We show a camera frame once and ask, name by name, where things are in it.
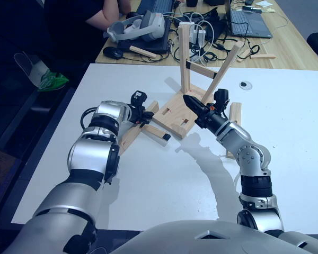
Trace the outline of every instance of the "wooden block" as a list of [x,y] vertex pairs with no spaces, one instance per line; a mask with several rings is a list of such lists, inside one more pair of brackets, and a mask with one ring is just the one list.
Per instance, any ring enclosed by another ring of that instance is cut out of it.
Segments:
[[221,81],[221,79],[223,78],[223,76],[225,75],[226,71],[228,70],[230,64],[232,63],[232,61],[237,57],[238,51],[244,46],[244,42],[238,41],[236,42],[236,44],[234,44],[231,52],[228,54],[225,62],[223,63],[223,65],[221,66],[220,70],[218,71],[216,77],[213,79],[211,85],[209,86],[209,88],[207,89],[205,95],[202,97],[201,102],[202,103],[206,103],[210,100],[210,97],[212,95],[212,93],[214,92],[214,90],[216,89],[217,85],[219,84],[219,82]]
[[202,74],[206,77],[209,77],[211,79],[214,79],[217,72],[213,71],[211,69],[208,69],[204,66],[201,66],[195,62],[191,62],[191,61],[186,61],[186,67],[190,70],[195,71],[196,73]]
[[171,135],[167,134],[166,132],[159,130],[158,128],[156,128],[152,125],[149,125],[149,124],[145,124],[142,127],[142,130],[148,131],[149,133],[151,133],[151,134],[153,134],[153,135],[157,136],[158,138],[161,138],[165,141],[168,141],[171,137]]
[[251,59],[274,59],[276,56],[274,54],[255,54],[250,56]]
[[[241,124],[241,114],[242,114],[242,104],[240,102],[233,102],[229,107],[229,119],[236,122],[238,125]],[[226,151],[226,156],[228,158],[235,159],[233,154]]]
[[[190,90],[187,91],[186,94],[201,99],[205,94],[205,90],[191,84]],[[191,130],[195,119],[197,119],[197,115],[185,105],[183,95],[183,92],[177,92],[153,116],[153,122],[169,130],[181,139]]]
[[190,25],[179,25],[178,35],[181,91],[185,94],[190,90],[190,70],[186,68],[186,61],[190,60]]
[[[147,111],[152,111],[153,113],[158,112],[159,104],[157,101],[154,101],[148,106]],[[120,146],[119,155],[122,155],[123,152],[132,144],[132,142],[137,138],[141,131],[140,124],[137,124],[131,127],[119,140],[118,144]]]
[[[247,57],[250,53],[251,53],[251,49],[246,49],[246,50],[245,50],[243,53],[241,53],[239,56],[240,56],[241,58],[245,58],[245,57]],[[237,58],[237,62],[242,62],[243,59],[241,59],[241,58]]]
[[129,50],[130,51],[133,51],[133,52],[136,52],[136,53],[139,53],[145,57],[151,57],[151,58],[156,58],[157,55],[152,53],[152,52],[149,52],[147,50],[144,50],[144,49],[141,49],[141,48],[137,48],[137,47],[134,47],[134,46],[131,46],[129,47]]

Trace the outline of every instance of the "black shirt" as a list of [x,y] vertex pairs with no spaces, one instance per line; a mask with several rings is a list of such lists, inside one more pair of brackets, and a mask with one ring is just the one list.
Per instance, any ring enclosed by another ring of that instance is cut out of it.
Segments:
[[104,0],[45,0],[45,18],[57,53],[66,59],[94,60],[104,44],[103,32],[85,21]]

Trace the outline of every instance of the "computer mouse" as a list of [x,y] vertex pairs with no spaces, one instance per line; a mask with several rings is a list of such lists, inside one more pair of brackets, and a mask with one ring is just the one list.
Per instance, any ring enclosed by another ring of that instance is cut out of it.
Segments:
[[106,47],[102,52],[105,56],[115,60],[119,60],[123,57],[123,51],[116,47]]

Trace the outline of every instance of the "person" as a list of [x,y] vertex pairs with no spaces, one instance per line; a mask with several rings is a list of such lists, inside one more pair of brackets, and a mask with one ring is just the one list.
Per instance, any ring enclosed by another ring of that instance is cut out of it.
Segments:
[[45,0],[46,24],[63,59],[93,62],[106,41],[103,31],[130,11],[130,0]]

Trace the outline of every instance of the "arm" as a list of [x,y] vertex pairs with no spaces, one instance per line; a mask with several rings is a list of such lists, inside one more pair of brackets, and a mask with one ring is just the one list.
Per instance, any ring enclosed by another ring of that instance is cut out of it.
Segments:
[[119,12],[122,14],[127,14],[131,11],[130,0],[118,0]]
[[86,23],[100,30],[107,28],[119,19],[119,6],[116,0],[105,0],[101,11],[86,20]]
[[195,97],[184,95],[183,98],[186,106],[198,116],[195,123],[210,130],[217,141],[234,155],[240,166],[242,192],[239,200],[244,210],[238,214],[238,224],[262,232],[282,232],[284,227],[277,198],[272,193],[271,172],[268,169],[270,152],[255,143],[243,128],[221,115],[228,102],[227,98],[217,96],[223,90],[215,93],[216,103],[207,106]]
[[68,178],[43,200],[5,254],[87,253],[96,239],[95,223],[104,183],[117,174],[119,126],[126,121],[148,123],[152,112],[142,106],[147,95],[137,91],[131,103],[103,101],[94,112],[67,158]]

